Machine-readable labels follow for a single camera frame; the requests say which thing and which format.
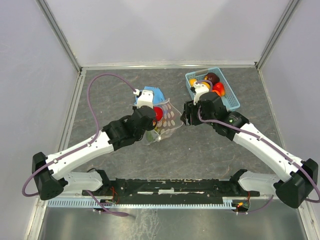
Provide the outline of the green orange mango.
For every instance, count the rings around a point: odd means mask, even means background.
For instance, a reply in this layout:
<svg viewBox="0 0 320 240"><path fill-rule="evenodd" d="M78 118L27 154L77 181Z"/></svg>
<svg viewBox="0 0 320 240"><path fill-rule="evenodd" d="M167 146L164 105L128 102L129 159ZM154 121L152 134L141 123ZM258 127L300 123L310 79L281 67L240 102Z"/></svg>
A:
<svg viewBox="0 0 320 240"><path fill-rule="evenodd" d="M160 131L157 127L151 131L146 131L145 137L146 137L147 143L152 144L154 142L159 142L161 140L161 136L159 132Z"/></svg>

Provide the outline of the bright red apple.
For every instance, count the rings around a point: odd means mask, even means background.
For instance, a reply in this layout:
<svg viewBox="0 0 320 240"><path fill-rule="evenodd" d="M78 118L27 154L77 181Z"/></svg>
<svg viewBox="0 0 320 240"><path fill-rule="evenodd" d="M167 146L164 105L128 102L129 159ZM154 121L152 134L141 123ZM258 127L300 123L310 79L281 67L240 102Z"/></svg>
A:
<svg viewBox="0 0 320 240"><path fill-rule="evenodd" d="M159 122L163 118L164 111L161 107L158 106L155 106L153 110L155 112L155 119L157 122Z"/></svg>

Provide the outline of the clear dotted zip bag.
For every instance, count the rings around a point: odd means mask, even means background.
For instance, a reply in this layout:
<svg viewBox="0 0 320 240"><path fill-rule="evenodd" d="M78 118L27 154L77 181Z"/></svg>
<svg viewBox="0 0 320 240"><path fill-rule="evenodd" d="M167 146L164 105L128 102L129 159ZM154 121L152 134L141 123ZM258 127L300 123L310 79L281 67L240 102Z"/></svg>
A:
<svg viewBox="0 0 320 240"><path fill-rule="evenodd" d="M169 98L159 104L154 105L154 107L160 107L163 109L163 117L159 122L157 122L155 128L159 129L161 140L167 139L171 137L172 134L182 126L183 123L180 120L182 114L171 104ZM142 142L145 145L151 145L154 143L147 143L145 134L143 136Z"/></svg>

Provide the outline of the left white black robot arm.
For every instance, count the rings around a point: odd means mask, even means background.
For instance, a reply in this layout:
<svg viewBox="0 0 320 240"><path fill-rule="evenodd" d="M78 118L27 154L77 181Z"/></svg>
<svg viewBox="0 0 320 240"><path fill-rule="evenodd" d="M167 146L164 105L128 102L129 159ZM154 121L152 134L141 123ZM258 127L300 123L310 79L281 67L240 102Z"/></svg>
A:
<svg viewBox="0 0 320 240"><path fill-rule="evenodd" d="M90 191L106 195L110 180L103 170L74 172L74 169L105 154L140 141L146 131L156 127L156 112L142 106L131 115L111 121L94 135L66 150L32 157L33 179L41 200L50 200L62 193Z"/></svg>

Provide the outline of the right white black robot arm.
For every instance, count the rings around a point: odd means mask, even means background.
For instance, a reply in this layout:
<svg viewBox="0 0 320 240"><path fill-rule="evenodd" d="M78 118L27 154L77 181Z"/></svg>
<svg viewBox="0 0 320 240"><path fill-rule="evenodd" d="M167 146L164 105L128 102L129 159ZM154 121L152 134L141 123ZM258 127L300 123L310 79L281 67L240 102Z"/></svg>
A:
<svg viewBox="0 0 320 240"><path fill-rule="evenodd" d="M274 174L245 171L229 183L236 196L256 191L277 196L287 206L297 209L310 199L312 191L320 192L317 186L319 165L311 158L303 160L263 135L246 117L237 111L227 110L222 99L213 92L203 93L199 98L186 101L181 121L187 126L210 125L217 134L244 147Z"/></svg>

